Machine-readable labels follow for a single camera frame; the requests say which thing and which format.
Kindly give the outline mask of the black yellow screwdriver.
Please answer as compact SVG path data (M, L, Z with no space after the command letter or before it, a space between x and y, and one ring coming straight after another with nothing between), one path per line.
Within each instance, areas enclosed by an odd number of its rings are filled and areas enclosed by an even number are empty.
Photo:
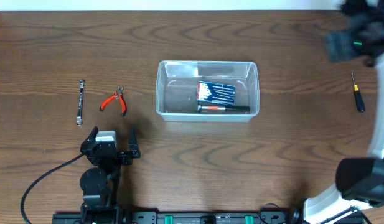
M359 89L358 85L355 82L354 73L353 72L351 73L351 77L352 77L352 81L353 81L354 97L355 97L355 104L356 104L357 110L360 113L364 113L365 110L366 110L365 103L363 101L360 89Z

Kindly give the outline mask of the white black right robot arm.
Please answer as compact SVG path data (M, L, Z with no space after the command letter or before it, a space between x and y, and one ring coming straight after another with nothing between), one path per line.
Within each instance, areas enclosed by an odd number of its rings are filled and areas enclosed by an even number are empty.
M363 211L384 206L384 1L346 1L341 11L350 27L326 38L334 63L366 56L377 72L375 128L367 156L343 159L335 184L301 208L288 213L288 223L369 223Z

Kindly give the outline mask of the blue precision screwdriver set case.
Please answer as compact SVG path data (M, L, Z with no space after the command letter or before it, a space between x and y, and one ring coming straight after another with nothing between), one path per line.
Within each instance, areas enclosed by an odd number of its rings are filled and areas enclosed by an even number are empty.
M236 88L233 85L199 81L196 100L220 105L235 104Z

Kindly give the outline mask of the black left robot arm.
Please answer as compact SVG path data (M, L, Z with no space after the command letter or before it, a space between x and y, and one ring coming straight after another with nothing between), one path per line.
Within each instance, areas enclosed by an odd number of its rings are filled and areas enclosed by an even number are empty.
M94 127L80 146L80 152L93 167L83 173L80 188L83 191L81 218L77 223L128 223L129 215L117 203L117 193L122 166L130 166L139 159L141 152L132 128L128 139L128 151L117 151L114 131L99 131Z

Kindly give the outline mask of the silver combination wrench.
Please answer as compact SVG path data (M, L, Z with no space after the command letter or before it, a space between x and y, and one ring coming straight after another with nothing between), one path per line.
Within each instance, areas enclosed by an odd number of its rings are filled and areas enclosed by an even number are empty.
M77 110L77 126L81 127L83 125L82 120L82 109L83 109L83 96L84 96L84 89L85 89L85 80L80 80L80 94L79 94L79 100L78 100L78 110Z

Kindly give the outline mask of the red handled cutting pliers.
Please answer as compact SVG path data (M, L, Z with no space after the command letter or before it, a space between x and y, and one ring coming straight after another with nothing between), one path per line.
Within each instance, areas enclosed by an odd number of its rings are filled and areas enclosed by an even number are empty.
M111 95L109 98L107 98L104 102L102 102L102 104L100 105L100 108L99 110L100 111L104 111L106 106L111 103L114 99L119 99L120 103L121 103L121 115L122 116L126 116L126 113L127 113L127 105L126 105L126 102L124 100L124 97L123 97L123 90L124 90L124 87L123 86L119 86L117 88L117 90L113 93L113 95Z

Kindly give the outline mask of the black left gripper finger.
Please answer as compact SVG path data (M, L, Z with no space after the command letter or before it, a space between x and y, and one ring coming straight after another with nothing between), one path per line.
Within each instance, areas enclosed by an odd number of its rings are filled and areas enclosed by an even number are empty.
M139 152L139 146L138 146L138 142L136 139L136 132L135 132L134 126L131 127L129 140L128 140L128 146L129 146L129 150L131 152Z
M98 127L95 126L88 137L82 142L82 146L89 146L95 142L96 135L98 134Z

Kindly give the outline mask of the claw hammer orange black handle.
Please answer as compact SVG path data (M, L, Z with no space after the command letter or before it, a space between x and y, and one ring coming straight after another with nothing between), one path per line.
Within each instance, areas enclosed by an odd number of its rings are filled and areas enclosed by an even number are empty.
M227 112L227 113L246 113L250 111L249 106L215 106L215 105L200 105L198 104L194 111L196 113L202 113L202 112L213 112L213 111L219 111L219 112Z

